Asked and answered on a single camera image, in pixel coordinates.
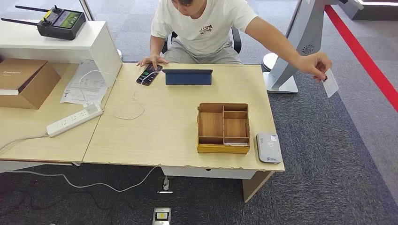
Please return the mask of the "person's right hand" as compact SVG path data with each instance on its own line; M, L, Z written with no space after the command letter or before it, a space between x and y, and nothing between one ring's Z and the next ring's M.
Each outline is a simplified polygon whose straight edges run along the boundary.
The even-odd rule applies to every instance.
M168 61L159 55L151 55L150 57L144 57L141 59L137 63L137 66L143 67L147 64L152 64L154 68L157 68L157 64L168 64Z

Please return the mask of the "person's left hand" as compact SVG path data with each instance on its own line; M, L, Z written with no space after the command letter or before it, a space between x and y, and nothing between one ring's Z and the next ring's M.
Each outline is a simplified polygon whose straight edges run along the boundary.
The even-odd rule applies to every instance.
M332 67L332 61L323 52L307 56L298 55L291 64L301 72L311 74L317 82L324 81L326 71Z

